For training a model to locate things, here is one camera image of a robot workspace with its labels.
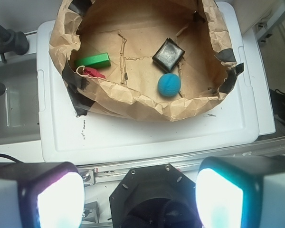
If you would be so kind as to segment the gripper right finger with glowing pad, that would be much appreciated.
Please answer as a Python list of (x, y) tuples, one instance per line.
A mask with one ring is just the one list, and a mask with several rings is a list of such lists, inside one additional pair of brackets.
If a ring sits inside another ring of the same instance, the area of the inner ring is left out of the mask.
[(196, 178), (205, 228), (285, 228), (285, 156), (207, 157)]

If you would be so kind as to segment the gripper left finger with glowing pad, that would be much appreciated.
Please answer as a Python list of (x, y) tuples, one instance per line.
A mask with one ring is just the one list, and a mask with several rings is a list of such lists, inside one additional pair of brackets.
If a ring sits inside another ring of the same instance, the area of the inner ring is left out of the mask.
[(0, 228), (78, 228), (83, 179), (70, 162), (0, 162)]

